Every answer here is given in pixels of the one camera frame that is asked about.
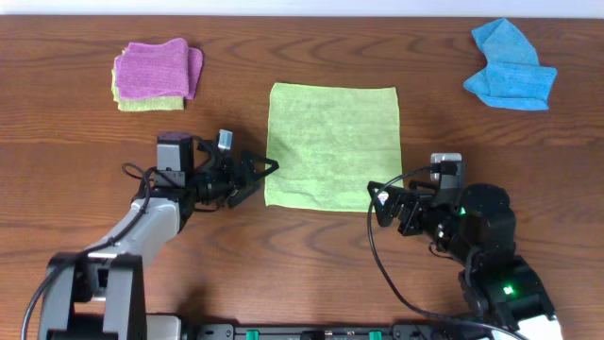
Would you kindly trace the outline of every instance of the wood grain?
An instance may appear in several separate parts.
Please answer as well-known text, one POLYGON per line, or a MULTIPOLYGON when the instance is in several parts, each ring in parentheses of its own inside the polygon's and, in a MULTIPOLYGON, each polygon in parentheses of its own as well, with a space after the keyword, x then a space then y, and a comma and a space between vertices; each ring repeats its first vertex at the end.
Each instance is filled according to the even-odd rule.
MULTIPOLYGON (((406 170, 436 151, 469 161, 469 181, 502 186, 517 243, 569 339, 604 333, 604 22, 513 20, 559 76, 547 112, 485 107, 462 87, 485 65, 470 31, 487 19, 0 17, 0 338, 15 338, 48 259, 96 241, 127 210, 157 132, 213 136, 263 152, 276 81, 397 88, 406 170), (185 111, 117 111, 113 58, 128 42, 185 38, 203 49, 185 111)), ((195 321, 387 324, 417 318, 369 251, 363 214, 264 207, 195 215, 145 272, 150 312, 195 321)), ((394 281, 419 306, 466 307, 456 265, 421 237, 380 229, 394 281)), ((34 320, 30 336, 37 333, 34 320)))

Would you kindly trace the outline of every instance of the green microfiber cloth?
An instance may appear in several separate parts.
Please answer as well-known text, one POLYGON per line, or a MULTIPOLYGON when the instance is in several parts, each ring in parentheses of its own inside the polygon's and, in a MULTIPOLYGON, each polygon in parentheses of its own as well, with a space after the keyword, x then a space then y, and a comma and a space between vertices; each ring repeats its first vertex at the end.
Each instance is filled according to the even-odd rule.
POLYGON ((266 157, 266 205, 367 212, 367 183, 402 173, 396 89, 276 83, 266 157))
POLYGON ((117 102, 119 111, 152 111, 152 110, 183 110, 185 103, 183 97, 161 96, 148 99, 122 99, 115 86, 115 69, 111 70, 111 91, 113 101, 117 102))

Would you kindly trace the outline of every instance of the cable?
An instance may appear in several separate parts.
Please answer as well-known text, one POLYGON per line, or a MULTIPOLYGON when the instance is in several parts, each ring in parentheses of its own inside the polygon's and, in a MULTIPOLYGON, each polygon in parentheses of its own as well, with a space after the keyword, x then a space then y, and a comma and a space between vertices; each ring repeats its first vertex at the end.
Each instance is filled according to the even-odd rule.
POLYGON ((373 233, 373 230, 371 228, 371 218, 372 218, 372 212, 373 212, 373 209, 374 209, 374 204, 378 203, 378 196, 379 196, 379 194, 381 192, 383 192, 389 186, 393 185, 394 183, 398 182, 399 180, 405 179, 405 178, 408 178, 408 177, 411 177, 411 176, 419 175, 419 174, 425 174, 425 173, 428 173, 428 172, 430 172, 430 167, 424 167, 424 168, 420 168, 420 169, 417 169, 415 171, 411 171, 411 172, 409 172, 407 174, 403 174, 403 175, 400 175, 400 176, 398 176, 396 178, 393 178, 393 179, 389 180, 379 190, 377 190, 376 193, 373 194, 371 202, 369 203, 369 211, 367 212, 367 236, 369 237, 369 246, 371 247, 371 252, 374 255, 374 259, 376 260, 377 267, 379 268, 379 270, 381 271, 382 275, 384 276, 384 279, 386 279, 386 281, 388 282, 388 285, 393 290, 393 292, 396 295, 396 297, 405 306, 407 306, 412 311, 418 313, 419 315, 422 315, 422 316, 425 316, 425 317, 428 317, 428 318, 434 318, 434 319, 442 320, 442 321, 445 321, 445 322, 448 322, 448 323, 452 323, 452 324, 469 326, 469 327, 480 327, 480 328, 485 328, 485 329, 488 329, 488 330, 491 330, 491 331, 502 332, 502 333, 504 333, 504 334, 506 334, 508 336, 511 336, 514 339, 517 339, 517 340, 528 340, 525 336, 523 336, 521 334, 517 334, 517 333, 514 333, 512 331, 508 331, 508 330, 505 330, 505 329, 497 327, 497 326, 489 325, 487 323, 483 323, 483 322, 479 322, 479 321, 474 321, 474 320, 469 320, 469 319, 464 319, 464 318, 459 318, 459 317, 453 317, 453 316, 447 316, 447 315, 443 315, 443 314, 436 314, 436 313, 424 311, 424 310, 422 310, 422 309, 420 309, 418 307, 415 307, 410 302, 408 302, 407 300, 405 300, 405 298, 400 294, 400 292, 398 292, 398 289, 396 289, 396 286, 394 285, 394 282, 392 281, 392 279, 390 279, 390 276, 386 272, 386 268, 384 268, 384 265, 381 263, 381 260, 379 259, 379 256, 378 256, 378 252, 376 251, 376 244, 374 242, 374 233, 373 233))
POLYGON ((455 261, 455 260, 453 260, 453 258, 452 258, 452 257, 450 257, 450 256, 440 255, 440 254, 437 254, 436 252, 434 252, 434 249, 432 249, 432 247, 433 247, 433 246, 434 246, 434 242, 430 242, 430 243, 429 243, 429 245, 428 245, 428 250, 430 251, 430 253, 431 253, 432 255, 436 256, 437 258, 441 258, 441 259, 447 259, 447 260, 455 261))
POLYGON ((141 208, 134 215, 134 217, 132 217, 130 222, 128 222, 128 224, 120 232, 118 232, 115 236, 110 237, 107 240, 107 242, 105 242, 101 245, 93 246, 88 249, 80 251, 73 258, 59 264, 59 266, 57 266, 55 268, 55 270, 53 270, 50 274, 48 274, 46 276, 46 278, 44 278, 44 280, 42 281, 42 283, 40 284, 38 289, 36 289, 36 292, 34 292, 34 295, 31 297, 31 300, 29 301, 29 305, 27 306, 27 309, 25 310, 23 325, 21 326, 21 340, 27 340, 27 328, 29 327, 29 320, 31 319, 31 316, 34 312, 36 303, 38 303, 38 300, 40 299, 40 297, 42 296, 44 291, 59 276, 59 274, 63 270, 69 268, 71 265, 74 265, 75 263, 80 261, 81 259, 86 258, 88 256, 88 254, 101 250, 101 249, 104 249, 106 247, 114 246, 115 243, 119 242, 122 238, 124 238, 124 236, 126 236, 130 232, 130 230, 132 230, 132 228, 134 228, 134 226, 137 224, 137 222, 139 222, 141 217, 143 217, 144 212, 147 208, 147 205, 149 204, 149 199, 151 198, 151 182, 149 180, 149 176, 151 175, 152 172, 156 171, 156 168, 152 167, 152 168, 147 169, 147 171, 143 171, 140 167, 136 166, 135 164, 124 163, 122 165, 122 171, 124 171, 127 175, 129 175, 131 177, 134 177, 136 175, 132 175, 129 172, 127 172, 128 167, 134 168, 139 173, 141 173, 141 186, 144 185, 144 202, 141 205, 141 208))
MULTIPOLYGON (((130 173, 130 172, 127 170, 127 168, 128 168, 128 167, 135 167, 135 166, 136 166, 136 165, 134 165, 134 164, 132 164, 132 163, 124 163, 124 164, 122 164, 122 172, 123 172, 125 175, 128 175, 129 177, 132 177, 133 179, 143 179, 142 177, 140 177, 140 176, 136 176, 136 175, 134 175, 134 174, 130 173)), ((165 174, 161 173, 161 171, 160 171, 160 170, 158 170, 156 167, 153 167, 153 168, 151 168, 151 169, 152 169, 153 174, 155 174, 155 175, 157 175, 157 176, 160 176, 161 178, 165 179, 165 181, 167 181, 167 182, 168 182, 169 184, 171 184, 173 187, 175 187, 175 188, 177 188, 177 189, 183 189, 183 187, 182 187, 182 186, 178 185, 178 184, 177 184, 176 182, 174 182, 174 181, 173 181, 171 178, 169 178, 169 177, 167 177, 165 174)))

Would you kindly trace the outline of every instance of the purple towel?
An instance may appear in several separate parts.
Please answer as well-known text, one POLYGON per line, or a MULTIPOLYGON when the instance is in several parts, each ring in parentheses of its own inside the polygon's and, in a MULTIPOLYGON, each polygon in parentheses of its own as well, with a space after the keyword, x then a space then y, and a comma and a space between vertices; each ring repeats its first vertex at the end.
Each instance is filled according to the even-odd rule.
POLYGON ((195 97, 203 55, 184 39, 152 45, 131 42, 115 61, 115 86, 123 99, 195 97))

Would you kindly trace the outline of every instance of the blue towel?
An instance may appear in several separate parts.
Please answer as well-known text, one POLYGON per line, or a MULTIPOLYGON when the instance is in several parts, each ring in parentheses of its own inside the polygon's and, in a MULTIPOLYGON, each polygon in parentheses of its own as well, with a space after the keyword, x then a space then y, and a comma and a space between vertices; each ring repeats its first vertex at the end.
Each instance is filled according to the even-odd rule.
POLYGON ((484 104, 502 109, 547 110, 547 98, 558 71, 539 66, 537 51, 506 19, 472 30, 487 67, 463 82, 484 104))

